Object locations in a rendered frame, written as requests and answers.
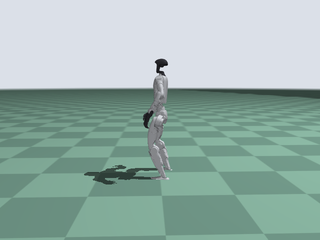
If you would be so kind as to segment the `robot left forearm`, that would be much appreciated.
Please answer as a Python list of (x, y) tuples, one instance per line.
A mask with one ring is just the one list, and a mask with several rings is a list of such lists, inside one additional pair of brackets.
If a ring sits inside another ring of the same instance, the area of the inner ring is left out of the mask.
[(153, 114), (154, 114), (154, 112), (155, 112), (155, 110), (157, 109), (157, 107), (158, 107), (158, 105), (160, 104), (160, 96), (161, 96), (161, 92), (160, 91), (158, 91), (157, 93), (156, 93), (156, 95), (155, 95), (155, 98), (154, 98), (154, 101), (153, 101), (153, 103), (152, 103), (152, 105), (150, 106), (150, 108), (148, 109), (148, 113), (150, 113), (150, 111), (153, 111)]

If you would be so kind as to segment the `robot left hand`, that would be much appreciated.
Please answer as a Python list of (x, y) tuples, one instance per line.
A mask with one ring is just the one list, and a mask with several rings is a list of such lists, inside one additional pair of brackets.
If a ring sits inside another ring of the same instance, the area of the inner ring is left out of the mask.
[(149, 120), (150, 120), (150, 116), (152, 116), (153, 113), (154, 113), (153, 110), (151, 110), (150, 113), (147, 112), (147, 116), (146, 116), (145, 119), (144, 119), (143, 125), (144, 125), (145, 128), (147, 128), (147, 129), (149, 129), (149, 127), (148, 127), (148, 122), (149, 122)]

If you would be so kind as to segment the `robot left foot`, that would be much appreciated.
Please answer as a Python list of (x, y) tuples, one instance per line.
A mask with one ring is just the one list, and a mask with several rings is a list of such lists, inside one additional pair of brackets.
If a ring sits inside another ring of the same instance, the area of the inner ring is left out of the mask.
[(164, 177), (164, 178), (162, 178), (161, 176), (151, 177), (151, 179), (153, 179), (153, 180), (169, 180), (169, 178), (168, 178), (168, 177)]

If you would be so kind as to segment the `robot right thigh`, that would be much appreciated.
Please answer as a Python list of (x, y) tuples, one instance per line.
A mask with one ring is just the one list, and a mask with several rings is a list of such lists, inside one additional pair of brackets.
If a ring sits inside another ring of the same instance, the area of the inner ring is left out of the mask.
[[(163, 122), (163, 124), (166, 124), (166, 122), (167, 122), (167, 120), (165, 122)], [(160, 126), (156, 126), (156, 127), (158, 127), (158, 135), (157, 135), (157, 138), (155, 140), (155, 145), (159, 149), (163, 149), (165, 147), (165, 143), (160, 139), (161, 139), (161, 136), (162, 136), (162, 133), (163, 133), (164, 125), (162, 125), (161, 127)]]

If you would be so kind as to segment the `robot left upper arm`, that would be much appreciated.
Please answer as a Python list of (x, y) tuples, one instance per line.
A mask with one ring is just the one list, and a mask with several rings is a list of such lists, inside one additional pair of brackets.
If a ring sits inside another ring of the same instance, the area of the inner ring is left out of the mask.
[(160, 100), (162, 100), (164, 98), (164, 87), (163, 87), (163, 77), (162, 76), (157, 76), (155, 77), (155, 83), (156, 83), (156, 87), (157, 87), (157, 90), (159, 92), (161, 92), (161, 95), (160, 95)]

